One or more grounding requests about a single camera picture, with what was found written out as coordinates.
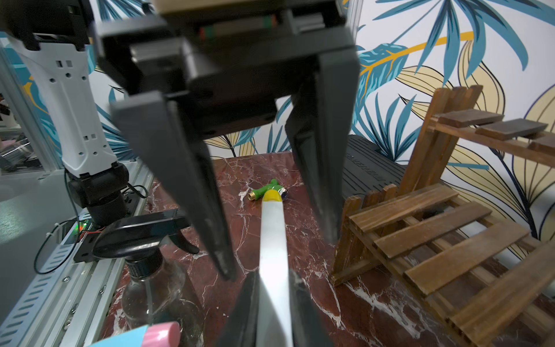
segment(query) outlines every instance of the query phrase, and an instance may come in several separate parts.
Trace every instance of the yellow tip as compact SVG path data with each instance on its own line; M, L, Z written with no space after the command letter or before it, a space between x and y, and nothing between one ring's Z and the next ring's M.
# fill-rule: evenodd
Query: yellow tip
M279 193L276 190L270 189L264 194L264 197L262 198L262 201L279 201L279 202L281 202L282 200L281 200L281 196L279 195Z

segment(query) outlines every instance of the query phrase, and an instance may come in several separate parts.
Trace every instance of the pink cap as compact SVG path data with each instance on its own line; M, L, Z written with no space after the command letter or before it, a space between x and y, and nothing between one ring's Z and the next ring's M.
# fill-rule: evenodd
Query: pink cap
M177 347L181 327L176 321L149 326L141 347Z

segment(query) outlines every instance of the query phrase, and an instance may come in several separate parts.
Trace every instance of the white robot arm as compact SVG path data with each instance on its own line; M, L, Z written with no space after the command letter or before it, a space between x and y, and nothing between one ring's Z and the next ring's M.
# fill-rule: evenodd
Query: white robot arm
M129 180L110 149L90 90L88 2L0 0L0 31L29 69L62 146L73 200L104 227L125 217L121 190Z
M88 80L87 52L71 43L40 42L32 51L9 37L34 78L62 145L62 162L75 177L112 167L110 149L97 115Z

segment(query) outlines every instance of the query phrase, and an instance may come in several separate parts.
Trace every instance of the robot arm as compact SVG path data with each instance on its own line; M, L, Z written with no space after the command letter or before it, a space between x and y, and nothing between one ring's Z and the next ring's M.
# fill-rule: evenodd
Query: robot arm
M73 200L103 227L124 217L129 179L110 149L90 90L87 9L78 1L0 1L0 30L37 84L56 127Z
M161 1L160 15L97 23L99 65L130 94L114 123L184 209L224 278L228 224L203 140L275 119L285 130L324 238L339 238L341 173L359 77L334 0Z
M338 3L154 4L160 15L91 26L94 48L102 69L130 95L111 105L115 125L186 212L218 271L235 278L228 224L203 140L271 123L274 100L286 95L294 103L285 130L295 162L324 238L336 242L360 69ZM83 80L92 21L87 1L0 0L0 8L0 29L13 37L48 96L74 200L101 225L123 217L119 190L128 173L107 146Z

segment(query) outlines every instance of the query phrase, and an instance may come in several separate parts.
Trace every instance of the black spray nozzle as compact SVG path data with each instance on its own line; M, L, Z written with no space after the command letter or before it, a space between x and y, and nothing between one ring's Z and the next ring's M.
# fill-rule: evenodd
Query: black spray nozzle
M93 255L97 258L140 259L157 250L166 236L180 249L196 254L198 247L190 244L180 231L189 225L179 209L122 218L107 226L97 237Z

